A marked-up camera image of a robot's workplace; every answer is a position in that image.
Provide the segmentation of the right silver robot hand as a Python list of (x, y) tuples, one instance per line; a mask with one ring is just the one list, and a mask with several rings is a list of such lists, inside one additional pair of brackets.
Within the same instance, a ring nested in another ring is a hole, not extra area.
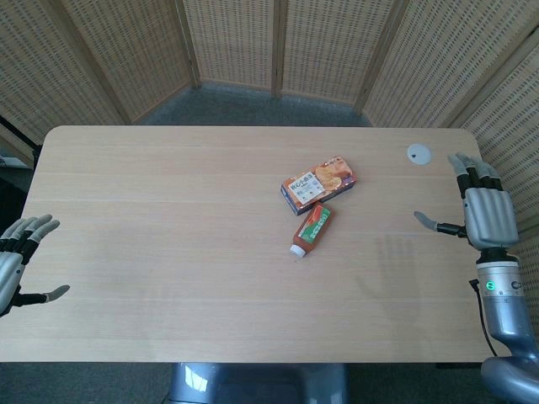
[(510, 193), (503, 189), (499, 173), (478, 157), (461, 152), (448, 156), (456, 173), (462, 198), (462, 226), (431, 220), (420, 211), (414, 217), (425, 228), (466, 238), (478, 251), (507, 249), (519, 241), (516, 216)]

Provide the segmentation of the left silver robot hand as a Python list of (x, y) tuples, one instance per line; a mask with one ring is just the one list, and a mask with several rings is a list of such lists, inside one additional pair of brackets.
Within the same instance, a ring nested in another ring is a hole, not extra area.
[(52, 215), (20, 218), (1, 235), (1, 316), (22, 306), (45, 304), (66, 294), (70, 286), (61, 285), (51, 292), (23, 294), (21, 279), (26, 265), (37, 251), (41, 241), (60, 225)]

